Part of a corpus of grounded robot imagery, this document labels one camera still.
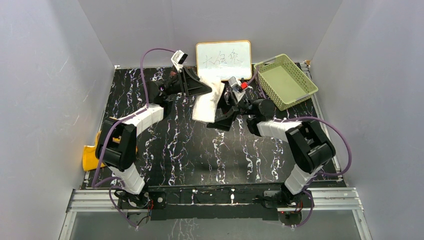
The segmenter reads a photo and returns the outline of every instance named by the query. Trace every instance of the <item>floor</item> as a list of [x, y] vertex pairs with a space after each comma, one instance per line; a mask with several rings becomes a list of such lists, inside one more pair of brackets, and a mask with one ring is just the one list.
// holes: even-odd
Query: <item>floor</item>
[[[167, 79], [170, 73], [170, 67], [144, 69], [147, 81]], [[257, 99], [259, 90], [252, 86], [247, 95]], [[288, 143], [250, 134], [244, 121], [247, 116], [239, 116], [228, 132], [209, 129], [191, 119], [194, 97], [178, 94], [172, 100], [175, 104], [170, 116], [137, 139], [135, 165], [149, 186], [271, 183], [283, 182], [289, 176], [295, 162]], [[131, 114], [144, 101], [140, 69], [117, 69], [104, 118]], [[309, 99], [287, 110], [277, 110], [275, 116], [316, 117], [317, 113]], [[324, 170], [336, 171], [333, 164], [327, 164]], [[107, 167], [102, 168], [97, 181], [111, 175]], [[90, 171], [81, 188], [89, 189], [93, 177], [94, 171]], [[101, 188], [109, 188], [111, 184], [115, 182], [105, 183]]]

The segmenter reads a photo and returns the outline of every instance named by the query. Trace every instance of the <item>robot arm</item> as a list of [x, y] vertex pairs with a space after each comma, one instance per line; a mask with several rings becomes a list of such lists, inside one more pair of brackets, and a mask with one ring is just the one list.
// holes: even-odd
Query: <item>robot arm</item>
[[[212, 91], [209, 86], [199, 81], [192, 69], [182, 65], [186, 57], [187, 55], [181, 51], [175, 52], [171, 60], [178, 73], [171, 79], [146, 83], [149, 108], [117, 125], [107, 143], [103, 162], [124, 182], [123, 191], [115, 195], [134, 207], [145, 206], [147, 202], [143, 192], [144, 178], [140, 176], [134, 164], [137, 160], [137, 136], [169, 115], [173, 104], [168, 100], [169, 95], [183, 93], [189, 97]], [[218, 108], [222, 110], [223, 116], [214, 123], [209, 123], [207, 127], [229, 131], [237, 115], [250, 115], [253, 117], [247, 119], [247, 125], [252, 134], [288, 142], [296, 164], [281, 186], [276, 201], [277, 205], [291, 204], [300, 197], [305, 186], [322, 166], [336, 154], [332, 143], [317, 121], [275, 121], [273, 120], [275, 105], [271, 100], [260, 98], [250, 101], [244, 96], [245, 91], [239, 81], [230, 79], [227, 84], [231, 88], [229, 94], [226, 96], [222, 94], [218, 102]], [[102, 148], [106, 146], [108, 132], [117, 121], [118, 119], [110, 117], [103, 122], [95, 151], [97, 158]]]

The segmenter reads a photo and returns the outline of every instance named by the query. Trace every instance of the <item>whiteboard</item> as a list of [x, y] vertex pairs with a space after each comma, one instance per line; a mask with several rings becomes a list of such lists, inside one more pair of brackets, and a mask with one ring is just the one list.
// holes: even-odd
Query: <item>whiteboard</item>
[[251, 43], [244, 41], [201, 42], [196, 45], [197, 75], [231, 77], [246, 80], [252, 77]]

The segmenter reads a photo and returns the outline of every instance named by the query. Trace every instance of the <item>red button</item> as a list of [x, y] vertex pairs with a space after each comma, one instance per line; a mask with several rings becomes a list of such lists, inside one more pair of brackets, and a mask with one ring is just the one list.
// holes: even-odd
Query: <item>red button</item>
[[241, 89], [246, 89], [247, 87], [248, 87], [249, 85], [246, 83], [246, 82], [243, 82], [242, 84], [241, 84]]

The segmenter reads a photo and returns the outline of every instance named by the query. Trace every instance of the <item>metal frame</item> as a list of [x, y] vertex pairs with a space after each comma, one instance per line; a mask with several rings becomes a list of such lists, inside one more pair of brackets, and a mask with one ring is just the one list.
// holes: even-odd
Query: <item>metal frame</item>
[[[302, 71], [312, 80], [309, 68], [305, 63], [300, 64]], [[316, 110], [316, 114], [319, 118], [324, 119], [321, 111], [320, 104], [315, 94], [312, 95], [312, 102]], [[322, 129], [325, 134], [330, 138], [327, 126], [321, 123]], [[340, 164], [337, 157], [332, 159], [334, 167], [337, 172], [340, 172]], [[364, 208], [359, 198], [358, 192], [355, 187], [324, 187], [324, 188], [308, 188], [312, 192], [313, 201], [315, 206], [314, 211], [325, 211], [325, 210], [346, 210], [352, 211], [356, 226], [360, 238], [362, 240], [371, 240], [371, 234], [368, 229], [367, 222], [364, 217]], [[112, 195], [113, 201], [118, 204], [118, 198]], [[281, 207], [277, 211], [294, 211], [292, 207]], [[303, 210], [310, 210], [309, 207], [303, 208]], [[74, 190], [69, 201], [68, 209], [66, 211], [66, 217], [63, 223], [62, 230], [60, 232], [59, 240], [69, 240], [71, 237], [72, 229], [74, 227], [76, 215], [78, 212], [115, 212], [116, 209], [113, 206], [109, 197], [109, 190]], [[127, 213], [144, 213], [146, 209], [127, 209], [123, 210]]]

